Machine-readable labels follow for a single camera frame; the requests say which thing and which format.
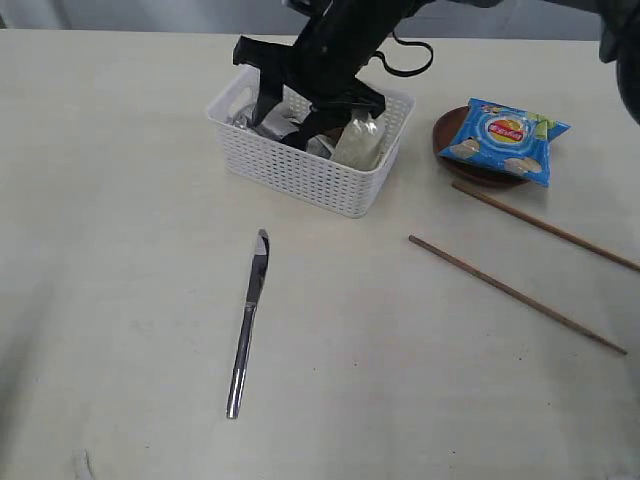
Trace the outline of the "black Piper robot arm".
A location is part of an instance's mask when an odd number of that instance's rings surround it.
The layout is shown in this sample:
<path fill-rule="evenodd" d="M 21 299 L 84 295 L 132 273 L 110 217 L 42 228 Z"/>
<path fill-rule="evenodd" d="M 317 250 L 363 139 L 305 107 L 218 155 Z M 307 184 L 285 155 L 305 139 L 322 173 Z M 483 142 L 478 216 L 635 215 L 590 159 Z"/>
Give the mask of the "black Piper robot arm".
<path fill-rule="evenodd" d="M 310 104 L 300 126 L 283 142 L 305 149 L 321 133 L 342 130 L 356 110 L 378 118 L 386 109 L 383 94 L 358 79 L 373 58 L 384 58 L 380 47 L 408 21 L 410 32 L 424 35 L 429 26 L 442 33 L 451 27 L 463 36 L 498 35 L 540 40 L 595 40 L 598 58 L 615 68 L 619 95 L 633 119 L 639 117 L 639 4 L 636 1 L 512 2 L 516 16 L 489 27 L 480 15 L 491 16 L 503 1 L 448 1 L 444 20 L 423 13 L 423 1 L 288 1 L 286 7 L 305 16 L 304 28 L 290 45 L 246 36 L 238 38 L 232 61 L 258 73 L 253 126 L 283 101 L 290 89 Z M 476 8 L 479 15 L 470 13 Z"/>

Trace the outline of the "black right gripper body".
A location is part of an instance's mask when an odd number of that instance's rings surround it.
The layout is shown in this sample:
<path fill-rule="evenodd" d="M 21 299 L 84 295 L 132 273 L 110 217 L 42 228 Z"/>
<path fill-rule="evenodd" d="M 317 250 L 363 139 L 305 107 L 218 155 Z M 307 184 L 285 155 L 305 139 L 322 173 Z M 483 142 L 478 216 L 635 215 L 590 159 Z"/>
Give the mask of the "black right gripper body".
<path fill-rule="evenodd" d="M 356 78 L 397 25 L 413 16 L 423 1 L 290 1 L 308 17 L 291 45 L 238 39 L 235 65 L 279 72 L 289 88 L 312 104 L 351 102 L 376 118 L 384 96 Z"/>

